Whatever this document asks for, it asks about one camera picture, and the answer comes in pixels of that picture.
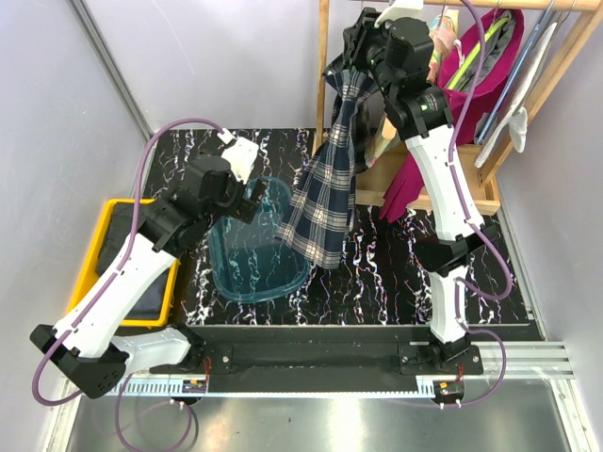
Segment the plaid navy skirt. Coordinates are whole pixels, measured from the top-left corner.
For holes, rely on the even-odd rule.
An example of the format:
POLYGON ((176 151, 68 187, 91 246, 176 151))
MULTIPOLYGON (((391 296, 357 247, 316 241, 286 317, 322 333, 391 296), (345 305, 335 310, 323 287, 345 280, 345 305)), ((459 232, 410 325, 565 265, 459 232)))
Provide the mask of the plaid navy skirt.
POLYGON ((338 56, 323 73, 336 92, 332 126, 304 167, 276 237, 312 264, 334 269, 353 228, 356 175, 368 169, 373 137, 367 101, 378 86, 338 56))

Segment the floral pastel skirt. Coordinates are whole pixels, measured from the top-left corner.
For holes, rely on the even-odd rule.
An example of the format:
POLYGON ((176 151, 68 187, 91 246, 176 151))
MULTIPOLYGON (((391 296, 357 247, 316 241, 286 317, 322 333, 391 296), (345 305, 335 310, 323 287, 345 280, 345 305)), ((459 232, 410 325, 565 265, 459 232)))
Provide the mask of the floral pastel skirt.
POLYGON ((367 41, 361 60, 383 96, 385 115, 399 140, 426 138, 440 126, 450 127, 446 95, 429 80, 434 45, 428 26, 411 17, 378 24, 375 9, 363 12, 367 41))

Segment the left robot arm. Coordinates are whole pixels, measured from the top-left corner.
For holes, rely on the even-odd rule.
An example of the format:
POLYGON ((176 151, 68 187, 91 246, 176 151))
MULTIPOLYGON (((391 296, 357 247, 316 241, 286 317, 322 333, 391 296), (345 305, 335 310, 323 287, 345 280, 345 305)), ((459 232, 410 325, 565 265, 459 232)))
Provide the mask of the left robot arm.
POLYGON ((183 325, 119 336, 116 331, 152 283, 198 244, 222 217, 253 220, 264 194, 244 195, 253 157, 201 155, 181 185, 133 208, 134 228, 118 255, 77 306, 55 325, 37 326, 31 342, 78 391, 107 394, 129 374, 171 365, 191 373, 204 365, 204 339, 183 325))

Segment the neon yellow hanger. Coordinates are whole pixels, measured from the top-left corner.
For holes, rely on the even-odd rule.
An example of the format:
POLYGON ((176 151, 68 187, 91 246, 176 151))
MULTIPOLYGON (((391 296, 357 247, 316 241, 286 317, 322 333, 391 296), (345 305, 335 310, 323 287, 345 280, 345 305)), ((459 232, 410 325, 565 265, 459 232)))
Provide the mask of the neon yellow hanger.
MULTIPOLYGON (((495 36, 495 34, 498 33, 502 29, 502 27, 509 21, 509 16, 501 16, 499 19, 493 21, 493 23, 490 25, 490 27, 484 34, 485 42, 488 43, 495 36)), ((480 51, 481 44, 478 42, 475 47, 469 52, 468 56, 464 56, 460 59, 459 69, 449 79, 448 84, 446 85, 447 89, 460 90, 465 85, 465 82, 462 82, 462 78, 468 73, 471 64, 477 60, 480 51)))

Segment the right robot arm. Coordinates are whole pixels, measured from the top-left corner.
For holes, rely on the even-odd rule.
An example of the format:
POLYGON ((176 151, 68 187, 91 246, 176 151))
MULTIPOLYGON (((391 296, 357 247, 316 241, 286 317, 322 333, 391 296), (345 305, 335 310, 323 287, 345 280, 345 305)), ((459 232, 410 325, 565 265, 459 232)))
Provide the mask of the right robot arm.
POLYGON ((428 79, 433 42, 421 20, 399 17, 379 24, 364 8, 344 33, 343 59, 369 73, 382 93, 386 117, 415 160, 429 194, 435 233, 415 246, 432 291, 430 342, 403 369, 458 374, 479 361, 464 324, 464 287, 470 255, 493 238, 464 177, 444 91, 428 79))

